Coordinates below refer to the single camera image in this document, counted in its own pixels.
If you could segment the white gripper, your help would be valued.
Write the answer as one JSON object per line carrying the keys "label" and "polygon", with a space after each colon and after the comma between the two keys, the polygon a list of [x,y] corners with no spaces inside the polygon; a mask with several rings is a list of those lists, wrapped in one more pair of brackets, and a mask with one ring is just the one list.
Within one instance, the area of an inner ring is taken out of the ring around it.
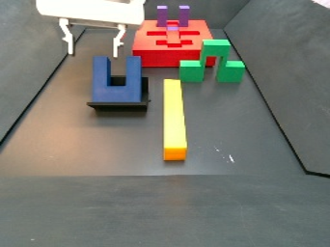
{"label": "white gripper", "polygon": [[141,25],[145,21],[145,0],[115,2],[113,0],[37,0],[42,15],[59,17],[59,27],[67,42],[67,52],[74,55],[74,35],[69,19],[83,19],[118,24],[119,33],[114,38],[114,58],[118,58],[127,25]]}

